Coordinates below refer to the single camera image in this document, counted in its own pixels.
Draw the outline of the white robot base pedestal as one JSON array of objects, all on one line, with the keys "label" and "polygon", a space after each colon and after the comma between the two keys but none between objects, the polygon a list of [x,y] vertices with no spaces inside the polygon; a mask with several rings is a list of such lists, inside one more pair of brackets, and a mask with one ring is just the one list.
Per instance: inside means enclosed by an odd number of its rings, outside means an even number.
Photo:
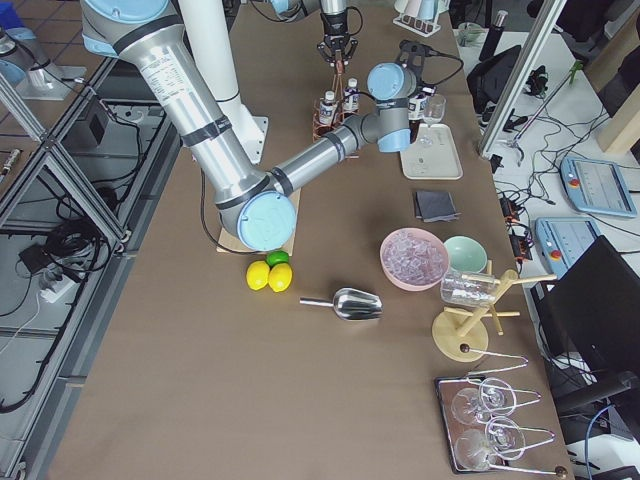
[{"label": "white robot base pedestal", "polygon": [[268,118],[253,116],[241,99],[221,1],[178,2],[198,71],[254,165],[261,161]]}]

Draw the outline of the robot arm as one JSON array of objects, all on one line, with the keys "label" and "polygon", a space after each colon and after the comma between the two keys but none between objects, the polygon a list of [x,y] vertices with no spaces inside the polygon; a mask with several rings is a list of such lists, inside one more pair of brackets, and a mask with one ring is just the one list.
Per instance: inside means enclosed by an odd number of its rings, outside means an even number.
[{"label": "robot arm", "polygon": [[318,12],[323,35],[316,49],[331,67],[344,67],[352,59],[358,40],[349,30],[350,6],[340,0],[271,0],[276,18],[285,23],[299,21]]},{"label": "robot arm", "polygon": [[424,87],[421,67],[398,59],[376,65],[367,86],[376,110],[352,115],[291,159],[253,164],[202,73],[207,47],[230,54],[222,5],[182,1],[84,1],[88,50],[134,65],[215,190],[222,226],[246,247],[271,251],[294,234],[290,195],[366,144],[383,153],[410,145],[408,105]]}]

